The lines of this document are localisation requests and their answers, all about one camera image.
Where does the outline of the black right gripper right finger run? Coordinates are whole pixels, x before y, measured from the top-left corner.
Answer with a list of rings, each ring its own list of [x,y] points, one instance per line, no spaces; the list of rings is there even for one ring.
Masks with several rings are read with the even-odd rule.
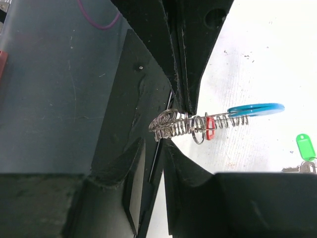
[[[174,238],[314,238],[317,177],[211,174],[163,144],[168,232]]]

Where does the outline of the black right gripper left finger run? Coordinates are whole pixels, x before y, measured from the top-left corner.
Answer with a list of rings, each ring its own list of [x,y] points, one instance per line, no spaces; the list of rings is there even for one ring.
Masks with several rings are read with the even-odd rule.
[[[1,174],[3,238],[134,238],[145,141],[136,139],[103,175]]]

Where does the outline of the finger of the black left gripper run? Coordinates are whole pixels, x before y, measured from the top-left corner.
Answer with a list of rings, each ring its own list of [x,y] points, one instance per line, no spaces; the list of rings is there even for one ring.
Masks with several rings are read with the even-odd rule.
[[[233,0],[164,2],[174,60],[170,84],[180,112],[197,112],[202,76]]]
[[[178,109],[184,109],[180,78],[164,0],[113,0],[166,75]]]

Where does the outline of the metal key organizer blue handle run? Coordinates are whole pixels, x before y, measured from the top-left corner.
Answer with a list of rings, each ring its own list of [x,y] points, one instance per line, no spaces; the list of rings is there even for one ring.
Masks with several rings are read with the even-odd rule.
[[[280,113],[285,106],[279,103],[249,104],[232,107],[225,113],[204,116],[190,116],[177,109],[167,109],[160,113],[149,125],[149,132],[154,133],[155,141],[172,139],[176,136],[190,134],[196,144],[215,137],[218,129],[228,129],[249,124],[250,117],[266,116]]]

